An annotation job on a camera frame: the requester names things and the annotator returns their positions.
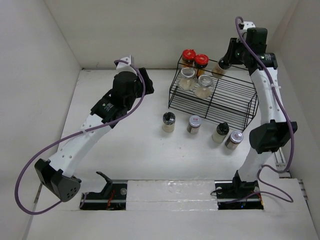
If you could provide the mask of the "clear glass jar front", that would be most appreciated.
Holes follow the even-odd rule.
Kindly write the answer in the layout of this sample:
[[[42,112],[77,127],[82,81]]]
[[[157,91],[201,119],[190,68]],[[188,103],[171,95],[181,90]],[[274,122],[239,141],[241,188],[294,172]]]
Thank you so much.
[[[211,96],[213,93],[213,79],[207,75],[202,74],[198,77],[197,80],[198,86],[195,88],[194,95],[199,99],[206,99]]]

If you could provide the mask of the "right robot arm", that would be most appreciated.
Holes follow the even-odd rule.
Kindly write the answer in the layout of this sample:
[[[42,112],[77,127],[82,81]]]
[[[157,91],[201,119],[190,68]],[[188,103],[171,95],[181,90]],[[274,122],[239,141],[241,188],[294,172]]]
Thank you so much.
[[[294,141],[298,126],[290,121],[282,104],[277,59],[273,53],[266,53],[267,29],[252,22],[238,23],[236,28],[238,37],[230,39],[218,67],[226,71],[232,65],[245,65],[256,89],[261,114],[260,126],[249,133],[249,153],[232,179],[230,190],[241,200],[252,196],[267,160],[288,141]]]

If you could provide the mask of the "red lid sauce jar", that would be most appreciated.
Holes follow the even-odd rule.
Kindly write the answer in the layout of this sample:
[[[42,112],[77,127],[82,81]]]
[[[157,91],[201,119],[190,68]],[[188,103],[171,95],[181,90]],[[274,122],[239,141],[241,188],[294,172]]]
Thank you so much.
[[[194,67],[196,70],[196,77],[205,73],[205,68],[209,63],[209,57],[205,54],[197,54],[194,58]]]
[[[181,55],[181,61],[184,68],[194,66],[194,61],[196,57],[196,51],[194,49],[185,49]]]

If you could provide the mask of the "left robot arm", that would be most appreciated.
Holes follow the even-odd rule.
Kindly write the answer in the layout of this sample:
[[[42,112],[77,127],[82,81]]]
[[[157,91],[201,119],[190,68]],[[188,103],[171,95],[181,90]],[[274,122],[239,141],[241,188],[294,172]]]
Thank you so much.
[[[146,69],[141,67],[139,72],[139,75],[131,71],[117,73],[112,89],[92,107],[80,127],[80,134],[71,137],[47,160],[39,159],[35,163],[41,183],[61,202],[70,201],[80,190],[81,180],[74,172],[91,148],[116,126],[118,119],[128,114],[136,99],[154,93]]]

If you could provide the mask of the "clear glass jar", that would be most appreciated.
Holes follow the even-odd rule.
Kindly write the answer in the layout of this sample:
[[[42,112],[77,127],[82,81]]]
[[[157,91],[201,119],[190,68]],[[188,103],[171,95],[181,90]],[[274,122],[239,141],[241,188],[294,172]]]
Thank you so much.
[[[198,86],[195,88],[194,95],[199,99],[206,99],[211,96],[213,93],[213,79],[207,75],[202,74],[198,77],[197,80]]]
[[[196,72],[192,67],[183,67],[177,78],[177,85],[183,91],[191,91],[196,85]]]

